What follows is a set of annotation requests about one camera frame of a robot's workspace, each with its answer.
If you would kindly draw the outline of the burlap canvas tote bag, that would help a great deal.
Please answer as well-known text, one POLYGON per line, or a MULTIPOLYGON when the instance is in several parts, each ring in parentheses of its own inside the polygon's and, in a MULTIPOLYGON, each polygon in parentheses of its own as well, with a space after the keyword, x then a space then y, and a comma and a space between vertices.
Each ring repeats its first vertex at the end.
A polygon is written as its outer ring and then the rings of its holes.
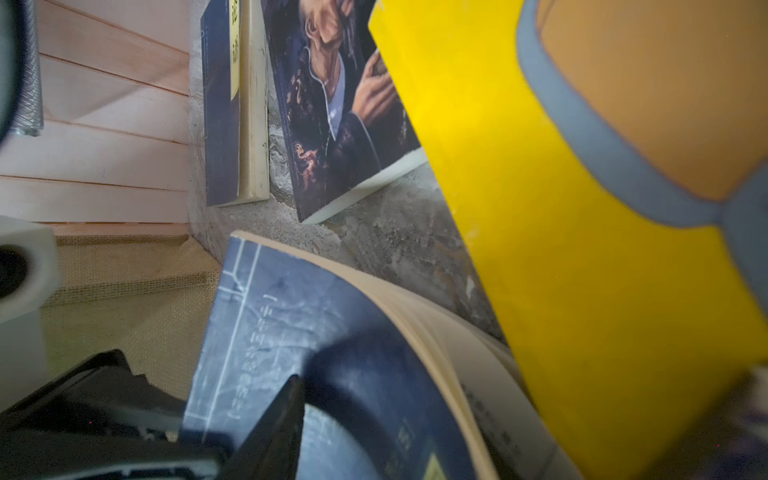
POLYGON ((121 350, 133 372, 187 399, 221 265, 188 235, 60 236, 62 284, 41 310, 57 377, 121 350))

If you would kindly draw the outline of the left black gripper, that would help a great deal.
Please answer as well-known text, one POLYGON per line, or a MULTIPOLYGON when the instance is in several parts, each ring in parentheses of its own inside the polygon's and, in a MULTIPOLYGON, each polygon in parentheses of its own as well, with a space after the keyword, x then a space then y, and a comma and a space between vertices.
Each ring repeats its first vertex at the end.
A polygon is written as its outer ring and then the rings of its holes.
POLYGON ((1 476, 214 479, 225 455, 177 439, 184 409, 122 351, 96 354, 2 412, 1 476))

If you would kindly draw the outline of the yellow cartoon book front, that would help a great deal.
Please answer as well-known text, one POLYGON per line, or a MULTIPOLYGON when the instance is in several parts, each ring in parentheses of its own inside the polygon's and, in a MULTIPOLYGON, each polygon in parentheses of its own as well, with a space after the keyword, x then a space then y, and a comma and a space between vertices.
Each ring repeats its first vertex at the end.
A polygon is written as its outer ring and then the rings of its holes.
POLYGON ((380 1, 370 29, 589 479, 767 475, 767 5, 380 1))

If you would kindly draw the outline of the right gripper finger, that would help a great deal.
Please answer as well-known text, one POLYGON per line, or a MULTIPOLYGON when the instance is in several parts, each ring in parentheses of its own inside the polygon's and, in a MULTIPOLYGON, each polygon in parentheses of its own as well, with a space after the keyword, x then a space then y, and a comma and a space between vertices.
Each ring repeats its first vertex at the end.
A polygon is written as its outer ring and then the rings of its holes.
POLYGON ((217 479, 295 479, 305 406, 305 382, 292 375, 217 479))

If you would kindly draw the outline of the dark old man book front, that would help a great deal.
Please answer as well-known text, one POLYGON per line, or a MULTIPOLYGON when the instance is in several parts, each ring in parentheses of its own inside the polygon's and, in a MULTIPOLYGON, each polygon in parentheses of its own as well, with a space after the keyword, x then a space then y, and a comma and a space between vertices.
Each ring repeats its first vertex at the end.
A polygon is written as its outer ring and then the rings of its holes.
POLYGON ((300 222, 316 224, 426 163, 369 31, 372 1, 261 4, 300 222))

